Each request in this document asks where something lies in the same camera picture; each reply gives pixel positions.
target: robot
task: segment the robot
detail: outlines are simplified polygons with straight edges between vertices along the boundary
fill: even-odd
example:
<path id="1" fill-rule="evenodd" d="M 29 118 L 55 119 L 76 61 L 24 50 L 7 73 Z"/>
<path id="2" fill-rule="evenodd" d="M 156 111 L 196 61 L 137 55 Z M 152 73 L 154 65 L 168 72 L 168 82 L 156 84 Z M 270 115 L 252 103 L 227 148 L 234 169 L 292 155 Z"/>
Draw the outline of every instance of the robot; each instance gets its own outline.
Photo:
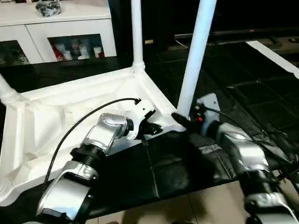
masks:
<path id="1" fill-rule="evenodd" d="M 272 176 L 263 148 L 244 130 L 219 120 L 215 94 L 197 100 L 195 120 L 173 113 L 173 118 L 187 130 L 212 138 L 226 150 L 244 193 L 244 208 L 250 214 L 247 224 L 299 224 L 278 183 Z M 93 185 L 100 166 L 117 138 L 133 140 L 147 119 L 155 113 L 147 100 L 140 100 L 127 116 L 103 113 L 78 148 L 71 151 L 60 174 L 44 192 L 36 220 L 25 224 L 84 224 L 93 201 Z M 162 131 L 151 126 L 151 134 Z"/>

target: black leather surface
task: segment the black leather surface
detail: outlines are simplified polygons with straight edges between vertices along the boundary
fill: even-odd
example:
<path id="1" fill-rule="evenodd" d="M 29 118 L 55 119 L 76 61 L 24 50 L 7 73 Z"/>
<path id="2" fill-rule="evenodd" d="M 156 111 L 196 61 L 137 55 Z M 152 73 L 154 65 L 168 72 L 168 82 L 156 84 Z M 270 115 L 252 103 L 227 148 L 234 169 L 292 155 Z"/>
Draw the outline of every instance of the black leather surface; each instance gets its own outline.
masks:
<path id="1" fill-rule="evenodd" d="M 145 57 L 147 73 L 175 106 L 187 53 L 149 52 Z M 0 72 L 16 90 L 28 91 L 123 68 L 130 65 L 128 58 L 107 58 L 96 64 L 81 61 L 0 68 Z M 275 85 L 272 82 L 275 80 L 281 83 L 291 81 L 293 85 Z M 292 74 L 245 43 L 214 46 L 207 49 L 195 98 L 215 92 L 222 111 L 242 123 L 250 134 L 267 142 L 268 146 L 272 145 L 274 153 L 289 161 L 296 161 L 296 144 L 299 143 L 296 110 L 298 82 Z M 274 104 L 272 109 L 268 107 L 270 104 Z M 1 122 L 4 120 L 4 111 L 1 107 Z M 282 150 L 278 150 L 274 142 L 262 134 L 260 126 L 275 130 L 270 137 L 276 144 L 280 144 Z M 277 133 L 277 129 L 289 137 Z M 270 162 L 272 167 L 278 167 L 274 160 L 270 159 Z M 101 175 L 90 217 L 231 182 L 237 178 L 224 150 L 210 139 L 186 133 L 168 133 L 150 140 L 148 146 L 140 144 L 115 154 L 108 159 Z M 22 193 L 14 204 L 0 209 L 1 219 L 7 219 L 12 224 L 30 220 L 40 196 L 40 186 Z"/>

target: white plastic stand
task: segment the white plastic stand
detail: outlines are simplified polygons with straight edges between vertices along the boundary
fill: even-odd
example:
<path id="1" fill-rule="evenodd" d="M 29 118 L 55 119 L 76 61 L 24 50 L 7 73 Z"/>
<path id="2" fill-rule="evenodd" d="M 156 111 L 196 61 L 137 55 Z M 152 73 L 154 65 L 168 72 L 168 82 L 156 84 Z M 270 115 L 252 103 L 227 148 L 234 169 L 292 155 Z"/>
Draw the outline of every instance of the white plastic stand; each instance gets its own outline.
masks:
<path id="1" fill-rule="evenodd" d="M 161 125 L 162 133 L 184 130 L 171 117 L 171 113 L 176 112 L 175 107 L 144 70 L 141 3 L 140 0 L 132 0 L 131 3 L 132 67 L 24 93 L 17 93 L 0 77 L 0 98 L 6 105 L 0 154 L 0 206 L 10 205 L 21 192 L 41 184 L 53 152 L 65 132 L 85 114 L 109 101 L 119 98 L 146 99 L 156 110 L 149 122 Z M 76 127 L 62 144 L 50 179 L 71 159 L 70 151 L 79 146 L 101 113 L 123 114 L 131 111 L 133 106 L 133 101 L 110 105 Z M 121 138 L 114 143 L 110 153 L 139 143 L 139 140 Z"/>
<path id="2" fill-rule="evenodd" d="M 185 76 L 178 101 L 178 112 L 185 117 L 189 117 L 216 2 L 217 0 L 200 0 L 199 3 Z"/>
<path id="3" fill-rule="evenodd" d="M 0 101 L 6 105 L 18 100 L 19 97 L 17 91 L 11 88 L 0 74 Z"/>

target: glass cabinet door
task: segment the glass cabinet door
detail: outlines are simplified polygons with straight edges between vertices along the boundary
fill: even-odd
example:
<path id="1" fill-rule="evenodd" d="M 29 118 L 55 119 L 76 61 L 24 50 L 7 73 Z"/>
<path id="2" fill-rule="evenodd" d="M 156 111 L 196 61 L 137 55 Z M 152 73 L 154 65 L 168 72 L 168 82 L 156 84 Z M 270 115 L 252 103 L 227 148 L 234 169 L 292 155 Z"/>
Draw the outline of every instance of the glass cabinet door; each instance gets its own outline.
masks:
<path id="1" fill-rule="evenodd" d="M 0 42 L 0 67 L 30 64 L 17 41 Z"/>
<path id="2" fill-rule="evenodd" d="M 42 62 L 25 25 L 0 27 L 0 67 Z"/>
<path id="3" fill-rule="evenodd" d="M 58 61 L 104 58 L 100 34 L 48 38 Z"/>
<path id="4" fill-rule="evenodd" d="M 26 26 L 44 62 L 116 56 L 110 19 Z"/>

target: white metal pole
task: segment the white metal pole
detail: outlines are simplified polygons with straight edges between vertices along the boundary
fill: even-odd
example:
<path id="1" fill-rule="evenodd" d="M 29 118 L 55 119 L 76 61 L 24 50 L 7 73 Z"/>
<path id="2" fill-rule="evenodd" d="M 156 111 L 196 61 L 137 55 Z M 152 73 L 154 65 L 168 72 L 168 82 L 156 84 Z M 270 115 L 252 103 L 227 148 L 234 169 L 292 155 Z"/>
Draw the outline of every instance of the white metal pole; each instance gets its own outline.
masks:
<path id="1" fill-rule="evenodd" d="M 178 112 L 189 116 L 196 83 L 206 49 L 217 0 L 200 0 L 185 76 L 178 101 Z"/>
<path id="2" fill-rule="evenodd" d="M 133 69 L 134 72 L 144 70 L 143 50 L 142 50 L 142 19 L 141 0 L 131 0 L 132 11 L 132 31 L 133 31 Z"/>
<path id="3" fill-rule="evenodd" d="M 10 87 L 3 76 L 0 74 L 0 100 L 3 104 L 11 103 L 20 97 L 18 92 Z"/>

